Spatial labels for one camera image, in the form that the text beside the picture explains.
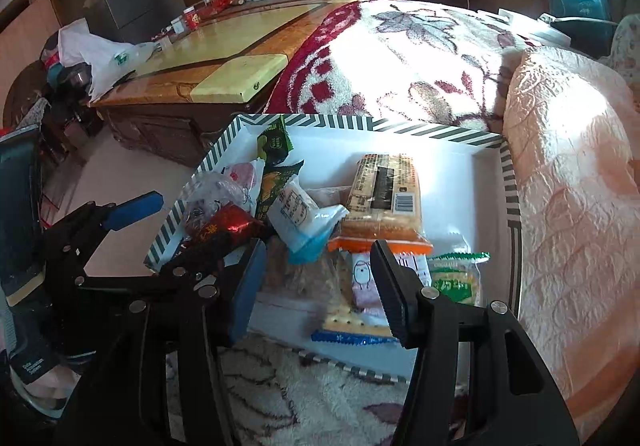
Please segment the floral sofa cover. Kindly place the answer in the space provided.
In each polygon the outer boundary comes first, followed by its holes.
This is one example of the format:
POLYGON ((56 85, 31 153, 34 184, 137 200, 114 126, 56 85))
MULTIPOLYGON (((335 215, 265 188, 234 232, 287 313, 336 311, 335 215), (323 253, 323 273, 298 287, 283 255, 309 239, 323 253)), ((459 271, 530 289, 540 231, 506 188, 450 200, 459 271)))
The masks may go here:
POLYGON ((628 14, 615 30, 610 53, 600 62, 623 77, 634 95, 634 109, 639 110, 640 94, 640 14, 628 14))

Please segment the white plastic bag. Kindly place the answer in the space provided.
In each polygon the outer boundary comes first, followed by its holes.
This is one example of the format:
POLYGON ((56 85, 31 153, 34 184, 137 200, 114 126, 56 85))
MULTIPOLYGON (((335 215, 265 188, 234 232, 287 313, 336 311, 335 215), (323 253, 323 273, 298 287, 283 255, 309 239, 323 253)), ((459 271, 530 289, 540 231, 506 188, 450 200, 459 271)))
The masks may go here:
POLYGON ((114 85, 147 62, 155 42, 113 42, 92 34, 85 18, 58 30, 58 57, 64 68, 85 63, 90 68, 90 103, 101 99, 114 85))

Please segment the peach quilted blanket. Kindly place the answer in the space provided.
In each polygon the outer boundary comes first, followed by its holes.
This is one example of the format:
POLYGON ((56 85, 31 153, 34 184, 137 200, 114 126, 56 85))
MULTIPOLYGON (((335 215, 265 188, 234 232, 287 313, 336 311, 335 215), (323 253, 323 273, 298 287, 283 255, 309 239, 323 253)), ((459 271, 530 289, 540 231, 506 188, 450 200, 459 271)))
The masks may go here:
POLYGON ((522 218, 518 318, 587 438, 639 366, 639 97, 597 61, 532 48, 503 132, 522 218))

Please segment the wooden marble-top coffee table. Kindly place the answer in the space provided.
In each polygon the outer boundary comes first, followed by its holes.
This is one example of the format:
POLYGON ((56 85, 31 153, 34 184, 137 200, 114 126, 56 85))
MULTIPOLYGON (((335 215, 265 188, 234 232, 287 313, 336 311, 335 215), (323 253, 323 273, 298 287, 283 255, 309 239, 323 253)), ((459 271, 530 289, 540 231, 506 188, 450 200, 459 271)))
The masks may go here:
POLYGON ((197 166, 239 113, 264 109, 280 73, 324 18, 362 0, 263 0, 181 35, 94 102, 127 149, 197 166))

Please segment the clear bag of red dates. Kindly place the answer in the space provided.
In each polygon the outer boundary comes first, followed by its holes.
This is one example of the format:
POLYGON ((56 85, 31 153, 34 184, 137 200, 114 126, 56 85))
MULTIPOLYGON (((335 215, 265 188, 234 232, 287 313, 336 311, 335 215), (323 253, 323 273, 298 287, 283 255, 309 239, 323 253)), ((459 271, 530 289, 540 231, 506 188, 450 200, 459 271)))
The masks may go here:
POLYGON ((227 204, 254 213, 255 202, 250 191, 231 177, 216 172, 198 173, 186 191, 186 213, 182 225, 194 239, 216 213, 227 204))

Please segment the pink strawberry snack packet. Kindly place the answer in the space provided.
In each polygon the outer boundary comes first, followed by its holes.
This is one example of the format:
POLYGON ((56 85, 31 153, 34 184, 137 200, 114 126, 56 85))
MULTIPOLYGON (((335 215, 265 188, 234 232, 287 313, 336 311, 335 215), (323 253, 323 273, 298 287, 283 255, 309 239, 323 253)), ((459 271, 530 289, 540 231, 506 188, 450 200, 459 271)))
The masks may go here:
POLYGON ((256 207, 265 166, 266 162, 263 159, 255 159, 227 166, 222 173, 241 186, 250 199, 250 205, 256 207))

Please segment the red foil snack packet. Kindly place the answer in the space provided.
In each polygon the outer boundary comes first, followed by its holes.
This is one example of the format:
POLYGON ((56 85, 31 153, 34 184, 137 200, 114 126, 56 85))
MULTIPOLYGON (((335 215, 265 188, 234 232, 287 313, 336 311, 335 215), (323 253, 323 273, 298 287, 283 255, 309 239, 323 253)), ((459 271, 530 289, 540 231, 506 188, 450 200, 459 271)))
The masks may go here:
POLYGON ((266 226, 242 207, 227 203, 215 214, 209 216, 200 228, 190 229, 182 241, 183 250, 191 250, 197 245, 220 241, 224 236, 230 239, 227 253, 247 244, 250 239, 260 238, 266 226))

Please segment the white blue snack packet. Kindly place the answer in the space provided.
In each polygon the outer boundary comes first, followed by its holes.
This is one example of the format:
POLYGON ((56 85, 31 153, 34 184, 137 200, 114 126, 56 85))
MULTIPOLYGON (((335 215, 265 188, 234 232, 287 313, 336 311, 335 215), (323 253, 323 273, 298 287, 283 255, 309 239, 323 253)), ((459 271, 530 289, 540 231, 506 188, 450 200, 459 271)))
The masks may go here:
POLYGON ((318 206, 294 175, 283 186, 267 212, 271 227, 288 248, 291 265, 317 262, 348 210, 341 203, 318 206))

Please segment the green cracker packet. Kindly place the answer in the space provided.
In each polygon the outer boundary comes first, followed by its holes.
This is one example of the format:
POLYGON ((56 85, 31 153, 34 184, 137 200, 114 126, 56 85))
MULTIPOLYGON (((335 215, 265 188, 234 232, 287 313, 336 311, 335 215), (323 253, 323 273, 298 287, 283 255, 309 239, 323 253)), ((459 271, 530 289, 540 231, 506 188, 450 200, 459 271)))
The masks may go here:
POLYGON ((432 286, 459 304, 480 306, 482 278, 480 264, 487 263, 487 252, 450 252, 427 258, 432 286))

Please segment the green lime snack packet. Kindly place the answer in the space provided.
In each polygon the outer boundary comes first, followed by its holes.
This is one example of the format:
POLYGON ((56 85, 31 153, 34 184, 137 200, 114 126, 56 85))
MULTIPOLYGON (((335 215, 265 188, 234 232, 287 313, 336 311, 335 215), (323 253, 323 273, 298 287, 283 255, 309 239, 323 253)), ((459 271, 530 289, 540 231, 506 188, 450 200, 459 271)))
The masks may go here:
POLYGON ((282 188, 295 176, 304 166, 303 161, 292 165, 270 166, 265 169, 262 175, 262 184, 257 199, 255 218, 264 221, 267 218, 271 204, 277 198, 282 188))

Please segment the grey refrigerator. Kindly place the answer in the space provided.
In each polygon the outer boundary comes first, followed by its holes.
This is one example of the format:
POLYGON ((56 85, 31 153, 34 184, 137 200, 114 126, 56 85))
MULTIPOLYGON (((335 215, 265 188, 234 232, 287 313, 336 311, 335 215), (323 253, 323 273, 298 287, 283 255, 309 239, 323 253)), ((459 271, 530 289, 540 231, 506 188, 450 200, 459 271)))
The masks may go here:
POLYGON ((115 42, 149 42, 183 10, 183 0, 85 0, 92 34, 115 42))

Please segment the orange bread packet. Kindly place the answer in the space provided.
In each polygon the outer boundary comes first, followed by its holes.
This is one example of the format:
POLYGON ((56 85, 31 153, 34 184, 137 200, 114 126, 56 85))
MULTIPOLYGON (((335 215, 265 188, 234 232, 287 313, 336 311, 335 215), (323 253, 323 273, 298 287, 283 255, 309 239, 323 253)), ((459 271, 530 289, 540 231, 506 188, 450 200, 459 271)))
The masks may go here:
POLYGON ((406 154, 363 155, 347 197, 348 214, 329 239, 330 251, 368 253, 376 240, 395 254, 430 255, 423 231, 421 189, 406 154))

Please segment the clear bag of walnuts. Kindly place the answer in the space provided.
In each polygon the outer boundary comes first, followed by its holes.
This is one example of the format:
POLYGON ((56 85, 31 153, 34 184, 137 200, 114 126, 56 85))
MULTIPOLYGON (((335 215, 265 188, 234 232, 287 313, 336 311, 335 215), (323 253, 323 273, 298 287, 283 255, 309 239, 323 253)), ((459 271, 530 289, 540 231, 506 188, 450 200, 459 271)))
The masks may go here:
MULTIPOLYGON (((322 189, 315 197, 308 195, 325 207, 341 203, 341 188, 322 189)), ((340 296, 341 280, 338 279, 338 263, 340 259, 328 250, 323 250, 317 262, 305 265, 291 265, 288 262, 288 248, 280 240, 277 232, 267 244, 267 271, 262 290, 269 294, 288 297, 289 299, 306 299, 318 304, 330 304, 340 296)))

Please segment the striped white tray box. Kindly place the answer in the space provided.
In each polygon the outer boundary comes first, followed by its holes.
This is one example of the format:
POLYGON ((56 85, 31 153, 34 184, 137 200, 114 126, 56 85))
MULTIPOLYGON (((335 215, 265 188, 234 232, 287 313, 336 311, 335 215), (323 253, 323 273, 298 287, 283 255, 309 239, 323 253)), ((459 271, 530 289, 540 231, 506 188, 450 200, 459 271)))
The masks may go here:
POLYGON ((346 367, 402 381, 416 347, 411 322, 426 292, 461 308, 520 309, 521 212, 509 146, 475 129, 344 115, 235 117, 196 179, 253 162, 258 139, 283 125, 282 178, 266 172, 241 198, 273 225, 267 271, 294 266, 291 301, 266 289, 250 330, 346 367))

